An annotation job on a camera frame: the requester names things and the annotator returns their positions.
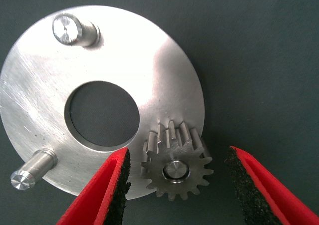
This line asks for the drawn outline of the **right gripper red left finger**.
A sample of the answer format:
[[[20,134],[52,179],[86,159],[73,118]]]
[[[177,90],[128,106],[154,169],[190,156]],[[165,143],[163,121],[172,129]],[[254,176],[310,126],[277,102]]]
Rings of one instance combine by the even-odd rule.
[[[61,216],[58,225],[121,225],[130,183],[130,153],[112,153]]]

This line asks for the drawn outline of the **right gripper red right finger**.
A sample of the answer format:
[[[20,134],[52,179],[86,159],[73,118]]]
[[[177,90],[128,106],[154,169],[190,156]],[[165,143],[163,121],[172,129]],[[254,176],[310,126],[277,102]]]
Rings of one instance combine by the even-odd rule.
[[[248,225],[317,225],[319,217],[248,152],[229,147],[225,160]]]

